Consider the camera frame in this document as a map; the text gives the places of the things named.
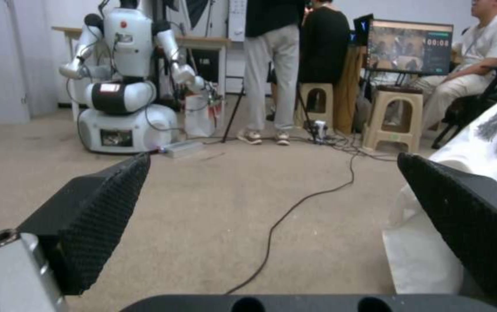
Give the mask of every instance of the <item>plastic stool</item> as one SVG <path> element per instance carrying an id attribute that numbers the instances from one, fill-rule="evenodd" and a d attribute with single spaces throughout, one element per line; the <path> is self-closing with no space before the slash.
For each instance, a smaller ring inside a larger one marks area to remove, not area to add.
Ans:
<path id="1" fill-rule="evenodd" d="M 333 129 L 333 85 L 330 83 L 302 83 L 300 85 L 300 96 L 304 105 L 308 107 L 308 95 L 313 90 L 320 89 L 325 93 L 325 113 L 316 113 L 308 111 L 308 117 L 311 120 L 323 120 L 330 129 Z M 306 120 L 301 105 L 296 106 L 296 125 L 303 126 Z"/>
<path id="2" fill-rule="evenodd" d="M 401 142 L 408 146 L 410 153 L 417 153 L 420 149 L 420 137 L 422 127 L 423 91 L 414 88 L 403 88 L 380 85 L 374 97 L 374 107 L 367 124 L 364 125 L 363 146 L 375 150 L 381 141 Z M 403 125 L 384 126 L 385 112 L 393 101 L 406 101 L 412 107 L 412 113 L 408 114 L 405 109 L 403 114 Z M 401 128 L 407 128 L 408 132 L 402 132 Z"/>

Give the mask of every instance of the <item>person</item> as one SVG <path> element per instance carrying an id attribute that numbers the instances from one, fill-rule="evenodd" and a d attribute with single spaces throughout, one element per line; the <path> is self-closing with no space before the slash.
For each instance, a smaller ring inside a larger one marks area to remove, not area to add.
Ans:
<path id="1" fill-rule="evenodd" d="M 312 0 L 305 10 L 300 44 L 298 79 L 301 83 L 337 83 L 343 73 L 344 59 L 351 39 L 347 17 L 332 4 L 333 0 Z M 276 74 L 271 71 L 272 95 L 276 101 Z M 308 100 L 308 109 L 315 105 Z"/>
<path id="2" fill-rule="evenodd" d="M 489 67 L 497 66 L 497 0 L 472 0 L 472 16 L 479 23 L 464 34 L 461 44 L 455 45 L 463 62 L 448 76 L 430 76 L 411 83 L 423 90 L 423 130 L 440 122 L 454 100 L 481 94 L 495 77 Z"/>
<path id="3" fill-rule="evenodd" d="M 289 145 L 298 75 L 299 28 L 305 0 L 249 0 L 247 2 L 244 54 L 244 87 L 248 98 L 249 123 L 237 137 L 248 144 L 262 144 L 265 83 L 272 60 L 278 81 L 276 142 Z"/>

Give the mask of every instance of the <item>metal bolt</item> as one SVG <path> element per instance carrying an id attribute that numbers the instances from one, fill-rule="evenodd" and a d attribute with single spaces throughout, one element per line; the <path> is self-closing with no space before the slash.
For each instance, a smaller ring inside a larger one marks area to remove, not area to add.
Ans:
<path id="1" fill-rule="evenodd" d="M 2 230 L 2 231 L 0 231 L 0 247 L 5 246 L 9 243 L 12 243 L 20 238 L 21 238 L 21 236 L 14 229 Z"/>

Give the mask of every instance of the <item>tripod leg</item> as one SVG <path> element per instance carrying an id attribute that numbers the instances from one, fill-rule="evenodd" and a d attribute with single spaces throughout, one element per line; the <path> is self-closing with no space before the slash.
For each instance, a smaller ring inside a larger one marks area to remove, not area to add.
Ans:
<path id="1" fill-rule="evenodd" d="M 306 109 L 306 105 L 304 105 L 304 101 L 302 100 L 302 95 L 300 94 L 300 87 L 296 87 L 296 96 L 298 97 L 298 101 L 300 101 L 300 106 L 302 107 L 302 111 L 304 111 L 304 116 L 306 117 L 306 124 L 308 125 L 308 130 L 310 134 L 312 134 L 312 142 L 316 144 L 316 133 L 314 131 L 314 125 L 310 122 L 310 116 L 308 115 L 308 109 Z"/>
<path id="2" fill-rule="evenodd" d="M 233 119 L 235 119 L 235 115 L 237 114 L 237 109 L 239 109 L 239 104 L 244 94 L 244 85 L 240 89 L 239 98 L 237 99 L 237 104 L 235 104 L 235 108 L 233 109 L 233 114 L 229 119 L 229 124 L 227 124 L 227 129 L 225 130 L 225 134 L 223 134 L 223 138 L 221 139 L 221 143 L 225 143 L 227 141 L 227 136 L 229 135 L 229 130 L 231 130 L 231 125 L 233 124 Z"/>

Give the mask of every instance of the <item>white robot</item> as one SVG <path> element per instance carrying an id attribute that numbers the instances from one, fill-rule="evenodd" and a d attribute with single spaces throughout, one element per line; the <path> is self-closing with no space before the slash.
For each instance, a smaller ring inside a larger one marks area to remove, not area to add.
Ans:
<path id="1" fill-rule="evenodd" d="M 151 152 L 177 140 L 177 116 L 168 107 L 151 104 L 156 87 L 146 81 L 154 50 L 154 37 L 163 48 L 176 83 L 211 100 L 215 90 L 210 83 L 180 64 L 182 56 L 171 26 L 166 21 L 153 22 L 137 10 L 138 0 L 120 0 L 102 19 L 97 14 L 84 18 L 76 57 L 60 67 L 70 79 L 85 77 L 106 79 L 90 83 L 85 90 L 88 110 L 80 114 L 78 134 L 92 152 L 132 154 Z M 102 1 L 100 12 L 107 4 Z M 110 52 L 111 66 L 87 67 L 84 61 L 92 55 L 94 45 L 104 40 Z M 111 80 L 114 73 L 122 79 Z"/>

